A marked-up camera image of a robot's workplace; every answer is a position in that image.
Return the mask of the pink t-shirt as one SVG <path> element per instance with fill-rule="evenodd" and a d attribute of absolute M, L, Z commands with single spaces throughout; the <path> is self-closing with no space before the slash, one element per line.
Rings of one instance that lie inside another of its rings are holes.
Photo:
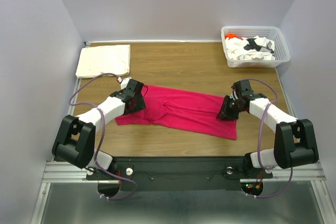
<path fill-rule="evenodd" d="M 143 91 L 146 108 L 119 116 L 117 125 L 160 125 L 230 140 L 237 139 L 236 121 L 221 121 L 217 115 L 223 97 L 149 85 Z"/>

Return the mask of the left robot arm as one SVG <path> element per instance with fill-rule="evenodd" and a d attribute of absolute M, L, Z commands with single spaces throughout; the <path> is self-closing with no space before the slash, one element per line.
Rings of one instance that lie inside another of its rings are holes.
<path fill-rule="evenodd" d="M 60 124 L 52 147 L 54 157 L 77 168 L 93 167 L 106 179 L 116 177 L 113 158 L 95 148 L 96 133 L 105 133 L 105 126 L 117 117 L 146 108 L 142 89 L 145 84 L 132 78 L 118 79 L 121 90 L 111 93 L 100 105 L 89 102 L 69 103 L 90 105 L 92 109 L 78 116 L 66 115 Z"/>

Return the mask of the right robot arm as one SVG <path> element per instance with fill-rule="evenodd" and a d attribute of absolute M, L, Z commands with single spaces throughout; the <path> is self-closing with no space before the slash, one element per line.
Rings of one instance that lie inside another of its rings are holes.
<path fill-rule="evenodd" d="M 240 113 L 247 112 L 260 119 L 257 151 L 247 153 L 241 170 L 244 175 L 253 177 L 261 169 L 271 171 L 314 164 L 319 160 L 318 147 L 313 124 L 308 119 L 298 119 L 275 106 L 264 94 L 255 93 L 250 79 L 243 79 L 232 85 L 231 95 L 224 97 L 217 119 L 238 120 Z M 275 134 L 274 146 L 261 149 L 264 126 Z"/>

